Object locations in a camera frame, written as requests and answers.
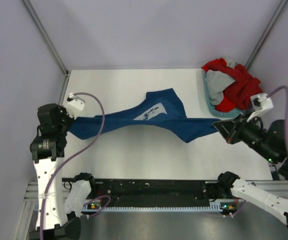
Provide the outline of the blue t shirt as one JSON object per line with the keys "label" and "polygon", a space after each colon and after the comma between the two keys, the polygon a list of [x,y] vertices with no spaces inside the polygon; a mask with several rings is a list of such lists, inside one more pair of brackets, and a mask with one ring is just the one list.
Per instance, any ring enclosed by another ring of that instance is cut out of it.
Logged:
{"label": "blue t shirt", "polygon": [[174,89],[147,92],[142,103],[105,115],[102,133],[127,126],[159,127],[175,134],[185,143],[216,133],[217,118],[189,118]]}

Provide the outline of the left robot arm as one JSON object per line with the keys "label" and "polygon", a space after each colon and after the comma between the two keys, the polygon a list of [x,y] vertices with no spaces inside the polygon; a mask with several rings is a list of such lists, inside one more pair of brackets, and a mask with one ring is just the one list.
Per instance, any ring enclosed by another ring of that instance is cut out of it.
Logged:
{"label": "left robot arm", "polygon": [[90,173],[73,177],[69,196],[63,198],[62,167],[66,136],[85,107],[82,100],[64,106],[50,103],[38,108],[39,126],[30,144],[37,176],[38,217],[30,240],[78,240],[81,236],[81,211],[86,198],[98,191]]}

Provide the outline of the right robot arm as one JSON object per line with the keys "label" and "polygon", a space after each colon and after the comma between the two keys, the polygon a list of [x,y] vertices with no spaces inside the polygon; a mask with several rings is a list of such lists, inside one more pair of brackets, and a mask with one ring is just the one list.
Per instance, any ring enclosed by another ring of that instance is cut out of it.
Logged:
{"label": "right robot arm", "polygon": [[[263,157],[268,162],[274,181],[288,182],[288,122],[278,119],[265,129],[261,118],[247,118],[247,115],[241,114],[234,119],[216,121],[212,125],[228,144],[244,143]],[[287,199],[247,183],[230,171],[221,173],[217,184],[217,192],[221,197],[243,199],[270,213],[288,229]]]}

